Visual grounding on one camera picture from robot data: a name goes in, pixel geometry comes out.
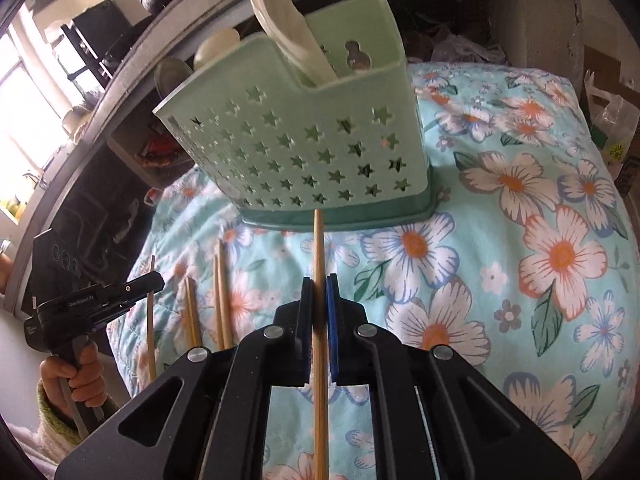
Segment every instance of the hand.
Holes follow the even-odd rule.
[[[79,372],[56,356],[49,356],[40,364],[40,377],[47,399],[68,418],[73,416],[60,389],[60,377],[69,380],[71,389],[75,388],[71,394],[75,402],[84,402],[88,408],[98,408],[107,400],[106,384],[102,378],[104,366],[98,361],[98,347],[93,341],[82,349],[80,364]]]

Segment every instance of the sleeve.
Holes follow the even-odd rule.
[[[40,409],[40,427],[35,434],[35,439],[39,451],[55,463],[60,463],[80,444],[78,430],[72,420],[49,403],[41,381],[38,382],[38,407]],[[103,404],[102,409],[106,418],[118,411],[117,405],[111,398]]]

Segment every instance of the bed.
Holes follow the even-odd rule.
[[[639,365],[638,250],[570,83],[540,70],[409,67],[434,167],[422,222],[325,235],[341,294],[404,343],[449,344],[577,462],[584,478],[632,410]],[[269,324],[310,275],[312,235],[251,228],[194,168],[167,188],[131,277],[150,257],[158,373],[188,350],[184,277],[197,283],[203,342],[216,350],[212,261],[228,254],[234,340]],[[108,326],[132,396],[150,381],[145,301]],[[333,478],[375,478],[366,387],[332,384]],[[278,388],[266,478],[312,477],[312,388]]]

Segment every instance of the green plastic basket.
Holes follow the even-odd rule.
[[[337,82],[308,86],[273,40],[254,34],[154,113],[249,224],[311,230],[316,208],[328,230],[427,217],[430,164],[388,3],[346,0],[306,21]],[[370,70],[354,72],[348,58],[362,53]]]

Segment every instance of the bamboo chopstick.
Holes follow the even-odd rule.
[[[324,294],[324,228],[322,211],[314,211],[314,310],[313,310],[313,373],[314,373],[314,479],[329,478],[329,410],[326,298]]]
[[[220,318],[222,325],[222,341],[226,348],[234,345],[234,338],[231,333],[231,318],[229,305],[228,288],[226,286],[226,258],[225,245],[222,240],[218,240],[218,294],[220,295]]]
[[[151,255],[149,272],[156,270],[156,256]],[[154,339],[154,294],[150,292],[146,295],[146,357],[149,365],[149,377],[155,381],[158,377],[156,368],[156,342]]]
[[[216,304],[216,345],[218,350],[226,350],[222,337],[222,312],[220,311],[220,285],[218,284],[218,255],[213,258],[213,298]]]
[[[200,321],[198,320],[198,309],[196,307],[195,283],[189,276],[185,280],[187,286],[187,327],[190,336],[190,348],[193,348],[194,346],[202,346],[202,335],[200,334]]]

